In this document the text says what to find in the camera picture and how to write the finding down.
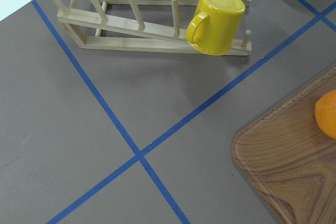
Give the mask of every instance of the mug handle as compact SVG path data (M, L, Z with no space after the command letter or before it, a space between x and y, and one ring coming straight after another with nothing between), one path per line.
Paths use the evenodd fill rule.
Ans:
M194 35L195 32L197 30L197 28L200 26L200 24L205 21L206 19L209 18L208 13L206 12L200 12L199 14L197 14L189 23L186 34L185 34L185 38L187 39L187 41L189 41L191 44L194 43Z

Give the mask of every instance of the orange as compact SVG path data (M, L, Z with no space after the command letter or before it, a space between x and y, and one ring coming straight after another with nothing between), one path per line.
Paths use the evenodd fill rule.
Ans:
M336 139L336 90L318 100L315 105L315 119L324 134Z

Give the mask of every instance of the wooden serving tray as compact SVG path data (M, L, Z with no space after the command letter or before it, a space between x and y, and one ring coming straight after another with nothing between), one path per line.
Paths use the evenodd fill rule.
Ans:
M336 223L336 140L323 134L315 103L336 89L336 65L232 142L232 157L282 223Z

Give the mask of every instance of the wood grain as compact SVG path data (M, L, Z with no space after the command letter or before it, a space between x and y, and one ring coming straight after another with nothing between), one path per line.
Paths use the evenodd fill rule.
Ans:
M274 107L232 142L232 157L282 223L336 223L336 140L314 119L336 89L336 65Z
M75 40L78 46L85 49L123 50L123 51L146 51L146 52L173 52L181 54L202 54L191 47L187 41L176 43L159 39L148 38L119 38L119 37L92 37L88 36L85 45L81 40ZM247 55L249 51L232 49L226 55Z
M139 24L134 19L106 15L108 21L102 22L98 13L86 10L71 9L69 15L58 12L57 18L61 23L91 27L106 31L115 31L153 39L163 39L172 42L185 43L185 29L180 29L181 34L174 34L174 27L144 22L145 29L139 29Z
M72 39L77 43L80 48L85 48L87 36L85 32L76 25L61 23L65 31L69 33Z

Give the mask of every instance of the yellow mug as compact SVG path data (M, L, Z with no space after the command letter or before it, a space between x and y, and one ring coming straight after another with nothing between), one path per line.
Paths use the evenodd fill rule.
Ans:
M241 0L199 0L186 39L190 45L208 55L224 55L245 13Z

